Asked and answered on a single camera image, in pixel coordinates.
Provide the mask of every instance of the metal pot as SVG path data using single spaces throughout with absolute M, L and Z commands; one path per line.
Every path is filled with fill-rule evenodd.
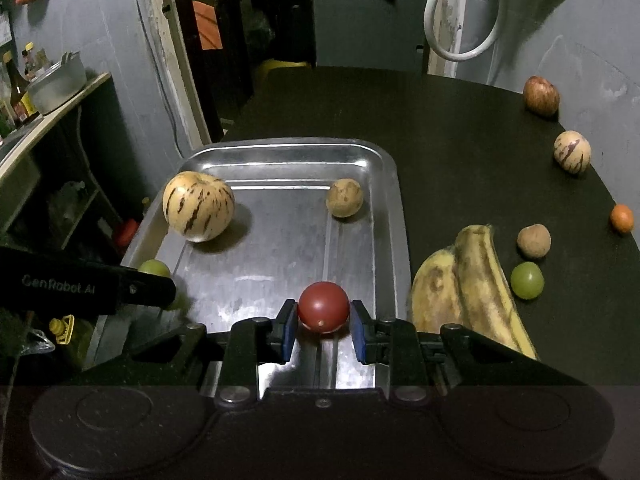
M 86 72 L 80 53 L 63 56 L 43 75 L 27 87 L 31 102 L 42 115 L 46 115 L 69 101 L 86 85 Z

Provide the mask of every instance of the metal tray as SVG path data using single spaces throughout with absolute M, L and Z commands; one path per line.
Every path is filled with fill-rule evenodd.
M 274 317 L 287 298 L 319 280 L 338 283 L 373 317 L 407 317 L 411 286 L 402 202 L 393 159 L 360 140 L 271 139 L 222 142 L 180 168 L 226 180 L 236 196 L 229 227 L 210 242 L 192 244 L 168 228 L 162 193 L 152 203 L 122 261 L 150 258 L 174 270 L 178 307 L 126 306 L 98 320 L 87 366 L 135 348 L 180 323 L 201 322 L 223 332 L 241 319 Z M 354 178 L 365 203 L 350 219 L 327 212 L 332 181 Z M 209 369 L 215 387 L 218 366 Z M 258 368 L 267 386 L 366 388 L 385 386 L 386 368 L 356 361 L 347 328 L 318 336 L 301 328 L 291 361 Z

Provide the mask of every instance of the blue gripper pad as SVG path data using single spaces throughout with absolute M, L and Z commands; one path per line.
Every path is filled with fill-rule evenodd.
M 287 322 L 284 325 L 284 333 L 282 335 L 282 359 L 289 362 L 293 345 L 296 342 L 296 332 L 298 331 L 298 304 L 291 309 L 287 316 Z
M 351 340 L 353 341 L 353 349 L 356 351 L 356 358 L 358 362 L 366 364 L 365 362 L 365 342 L 364 342 L 364 325 L 360 316 L 350 303 L 349 307 L 349 331 L 351 332 Z

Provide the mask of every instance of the overripe banana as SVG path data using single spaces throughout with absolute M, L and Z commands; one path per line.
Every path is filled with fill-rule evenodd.
M 451 248 L 422 264 L 412 287 L 412 321 L 422 332 L 460 323 L 494 341 L 536 358 L 495 253 L 492 229 L 462 229 Z

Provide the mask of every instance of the orange fruit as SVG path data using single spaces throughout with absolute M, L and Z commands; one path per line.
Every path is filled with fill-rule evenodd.
M 634 228 L 634 214 L 628 206 L 616 204 L 609 216 L 611 225 L 619 233 L 631 232 Z

